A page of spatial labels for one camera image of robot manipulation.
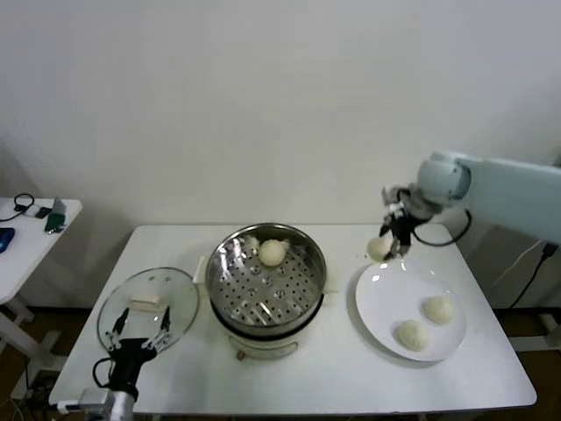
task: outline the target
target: black cable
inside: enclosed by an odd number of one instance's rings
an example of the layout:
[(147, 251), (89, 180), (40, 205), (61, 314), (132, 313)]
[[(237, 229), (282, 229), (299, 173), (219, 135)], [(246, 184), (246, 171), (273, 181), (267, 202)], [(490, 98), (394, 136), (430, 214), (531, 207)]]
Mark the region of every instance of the black cable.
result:
[(96, 382), (96, 385), (98, 388), (102, 389), (102, 388), (106, 388), (107, 386), (109, 386), (109, 382), (105, 383), (105, 384), (101, 384), (101, 382), (99, 382), (99, 379), (97, 378), (97, 366), (99, 366), (102, 362), (106, 362), (106, 361), (111, 361), (111, 357), (105, 357), (105, 358), (101, 358), (100, 360), (98, 360), (96, 362), (96, 364), (94, 364), (93, 368), (91, 369), (91, 375), (94, 378), (94, 382)]
[(49, 395), (54, 387), (56, 378), (54, 376), (43, 376), (37, 379), (33, 385), (29, 383), (29, 372), (27, 366), (29, 365), (29, 360), (24, 356), (25, 363), (25, 387), (26, 390), (30, 390), (32, 395), (29, 398), (25, 398), (24, 405), (22, 405), (22, 411), (28, 410), (33, 421), (39, 421), (35, 415), (35, 411), (40, 411), (42, 421), (48, 421), (47, 410), (50, 409)]
[(526, 291), (528, 290), (528, 288), (530, 287), (530, 285), (534, 282), (534, 280), (536, 279), (537, 273), (539, 272), (540, 268), (542, 267), (543, 263), (548, 260), (553, 254), (555, 254), (555, 252), (558, 249), (558, 245), (557, 244), (552, 244), (552, 243), (547, 243), (542, 250), (542, 257), (540, 258), (540, 261), (537, 262), (536, 268), (534, 269), (534, 273), (532, 274), (532, 277), (529, 278), (528, 283), (526, 284), (526, 286), (524, 287), (524, 289), (522, 290), (522, 292), (518, 295), (518, 297), (515, 299), (515, 301), (510, 304), (510, 307), (508, 307), (509, 309), (513, 309), (518, 302), (522, 299), (522, 297), (524, 296), (524, 294), (526, 293)]
[[(30, 198), (32, 202), (29, 203), (29, 204), (18, 203), (18, 199), (21, 198), (21, 197), (24, 197), (24, 196)], [(15, 215), (12, 215), (9, 218), (0, 219), (0, 222), (11, 221), (12, 219), (15, 219), (18, 216), (20, 216), (21, 214), (25, 213), (25, 211), (27, 211), (30, 208), (30, 206), (33, 206), (35, 204), (35, 197), (33, 197), (33, 195), (30, 195), (29, 193), (20, 193), (20, 194), (18, 194), (17, 196), (14, 197), (14, 204), (15, 204), (16, 209), (21, 208), (22, 210), (18, 211), (18, 213), (16, 213)]]
[(465, 210), (465, 215), (467, 216), (467, 223), (465, 224), (464, 229), (462, 230), (462, 232), (460, 234), (458, 234), (456, 237), (454, 237), (450, 241), (445, 241), (444, 243), (431, 243), (430, 241), (419, 238), (419, 236), (415, 232), (415, 229), (412, 230), (413, 237), (415, 237), (417, 239), (417, 241), (424, 244), (425, 246), (444, 247), (444, 246), (449, 246), (450, 244), (454, 244), (456, 241), (459, 241), (462, 237), (464, 237), (467, 230), (469, 230), (470, 226), (472, 226), (472, 213), (468, 210)]

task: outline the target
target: steamed bun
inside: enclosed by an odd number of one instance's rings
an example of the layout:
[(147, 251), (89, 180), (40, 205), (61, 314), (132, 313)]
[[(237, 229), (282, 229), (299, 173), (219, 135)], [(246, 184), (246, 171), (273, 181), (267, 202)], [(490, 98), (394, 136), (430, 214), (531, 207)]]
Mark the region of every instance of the steamed bun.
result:
[(448, 296), (432, 296), (424, 302), (427, 317), (439, 325), (446, 325), (454, 318), (454, 304)]
[(366, 246), (366, 251), (370, 258), (374, 261), (384, 261), (386, 254), (389, 253), (389, 250), (392, 246), (392, 239), (389, 237), (374, 237), (370, 241), (368, 241), (368, 245)]
[(411, 351), (422, 351), (430, 342), (427, 326), (416, 320), (407, 320), (397, 326), (397, 337)]
[(276, 239), (268, 239), (259, 248), (259, 260), (265, 266), (279, 266), (287, 254), (287, 243)]

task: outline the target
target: perforated steel tray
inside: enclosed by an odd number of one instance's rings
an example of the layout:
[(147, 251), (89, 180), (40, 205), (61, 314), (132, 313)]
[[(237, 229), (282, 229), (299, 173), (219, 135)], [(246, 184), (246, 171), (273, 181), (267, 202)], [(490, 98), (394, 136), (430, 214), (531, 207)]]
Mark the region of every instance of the perforated steel tray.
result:
[[(283, 262), (274, 268), (259, 261), (259, 243), (268, 239), (288, 243)], [(223, 323), (261, 338), (304, 325), (321, 303), (325, 280), (325, 261), (316, 242), (280, 224), (234, 232), (211, 255), (206, 272), (210, 300)]]

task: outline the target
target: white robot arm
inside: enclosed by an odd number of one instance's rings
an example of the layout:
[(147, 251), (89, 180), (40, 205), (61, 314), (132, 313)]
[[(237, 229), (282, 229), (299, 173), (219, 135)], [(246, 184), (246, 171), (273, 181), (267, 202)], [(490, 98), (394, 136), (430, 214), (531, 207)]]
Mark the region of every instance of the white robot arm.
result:
[(380, 236), (390, 230), (394, 235), (388, 259), (405, 254), (415, 228), (451, 206), (466, 210), (466, 229), (473, 214), (561, 244), (560, 168), (434, 153), (421, 165), (416, 184), (384, 190), (382, 195), (390, 212)]

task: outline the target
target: glass lid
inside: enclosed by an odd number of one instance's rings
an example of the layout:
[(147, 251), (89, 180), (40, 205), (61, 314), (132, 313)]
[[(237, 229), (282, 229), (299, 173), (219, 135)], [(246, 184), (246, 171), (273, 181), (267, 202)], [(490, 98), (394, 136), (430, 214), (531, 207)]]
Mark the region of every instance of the glass lid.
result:
[(126, 318), (120, 339), (152, 339), (168, 329), (160, 350), (167, 349), (187, 331), (198, 304), (199, 295), (189, 274), (175, 268), (147, 269), (107, 297), (97, 318), (97, 336), (109, 351), (117, 320)]

